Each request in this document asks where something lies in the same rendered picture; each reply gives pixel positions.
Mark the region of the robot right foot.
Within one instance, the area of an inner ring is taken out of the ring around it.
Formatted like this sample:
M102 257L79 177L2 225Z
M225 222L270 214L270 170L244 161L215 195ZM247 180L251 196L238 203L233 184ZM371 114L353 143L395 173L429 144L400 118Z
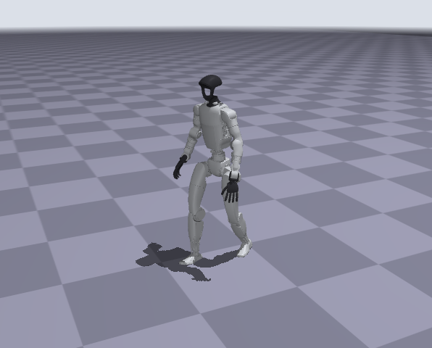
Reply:
M193 254L190 254L189 256L187 256L185 259L179 261L180 265L190 265L190 264L194 264L196 261L200 260L202 257L201 254L199 254L199 256L194 256Z

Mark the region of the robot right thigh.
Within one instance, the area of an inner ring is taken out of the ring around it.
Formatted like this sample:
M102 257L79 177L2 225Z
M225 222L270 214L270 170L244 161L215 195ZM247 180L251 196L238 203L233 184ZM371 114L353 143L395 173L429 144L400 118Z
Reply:
M206 215L205 210L200 207L200 204L207 185L205 178L210 176L211 173L208 171L207 161L196 164L191 176L188 192L189 212L192 213L193 219L196 221L201 221Z

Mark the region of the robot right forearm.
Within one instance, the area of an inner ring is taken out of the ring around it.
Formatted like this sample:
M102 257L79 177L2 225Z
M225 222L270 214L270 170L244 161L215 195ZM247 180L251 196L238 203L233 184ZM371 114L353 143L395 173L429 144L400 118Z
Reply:
M190 132L190 131L189 131ZM187 160L189 160L191 158L191 154L194 150L194 146L196 144L197 140L195 138L193 138L192 136L188 135L188 139L187 139L187 143L184 149L184 153L182 153L181 157L185 154L187 155Z

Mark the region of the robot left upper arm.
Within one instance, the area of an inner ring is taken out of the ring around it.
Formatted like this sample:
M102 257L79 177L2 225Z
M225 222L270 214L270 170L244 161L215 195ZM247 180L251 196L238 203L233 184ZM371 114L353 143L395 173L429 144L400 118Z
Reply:
M243 146L243 140L241 137L241 132L238 127L236 112L233 109L229 109L229 108L223 108L220 110L220 112L221 112L221 118L223 122L226 123L229 133L233 137L233 140L230 143L231 149L233 150L233 142L235 140L241 141Z

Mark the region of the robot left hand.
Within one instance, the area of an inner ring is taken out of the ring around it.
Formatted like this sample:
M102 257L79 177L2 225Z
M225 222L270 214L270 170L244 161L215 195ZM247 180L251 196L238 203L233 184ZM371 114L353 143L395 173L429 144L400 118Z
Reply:
M227 200L228 193L229 193L228 203L230 203L231 193L233 193L232 202L234 202L235 192L236 192L236 202L238 201L238 184L237 184L238 179L230 178L230 175L231 175L231 171L230 171L230 174L229 174L229 181L230 182L227 183L227 186L223 189L223 191L221 193L221 195L223 195L224 192L225 192L225 190L227 189L227 193L226 193L226 196L225 196L225 201ZM238 173L238 178L239 178L239 173Z

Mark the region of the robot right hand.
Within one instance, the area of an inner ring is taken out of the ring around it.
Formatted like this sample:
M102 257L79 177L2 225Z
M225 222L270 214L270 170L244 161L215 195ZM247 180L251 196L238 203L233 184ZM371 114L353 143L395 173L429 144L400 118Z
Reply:
M175 179L178 179L179 178L179 176L181 176L180 175L180 173L179 173L179 170L180 170L180 168L182 167L182 165L183 165L183 163L186 163L187 161L186 161L186 159L187 159L187 155L183 155L182 157L180 157L180 161L178 162L178 164L175 166L175 170L174 170L174 172L173 172L173 176L174 176L174 178ZM178 176L179 175L179 176ZM177 178L178 177L178 178Z

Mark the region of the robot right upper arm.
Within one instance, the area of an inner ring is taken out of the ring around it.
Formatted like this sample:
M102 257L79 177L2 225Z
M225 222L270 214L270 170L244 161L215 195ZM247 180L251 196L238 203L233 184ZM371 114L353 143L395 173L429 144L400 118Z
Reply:
M199 107L201 104L197 104L194 106L193 111L194 111L194 119L193 119L193 128L190 130L189 135L192 136L193 138L197 139L200 136L202 136L202 132L201 132L201 124L199 121Z

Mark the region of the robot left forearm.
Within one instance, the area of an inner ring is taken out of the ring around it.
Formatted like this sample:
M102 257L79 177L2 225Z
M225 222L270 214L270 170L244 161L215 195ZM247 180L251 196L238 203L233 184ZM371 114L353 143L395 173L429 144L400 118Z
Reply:
M231 165L231 175L230 178L238 179L238 171L240 170L241 158L243 155L243 147L242 143L239 140L235 140L233 142L233 152L231 152L231 162L233 163Z

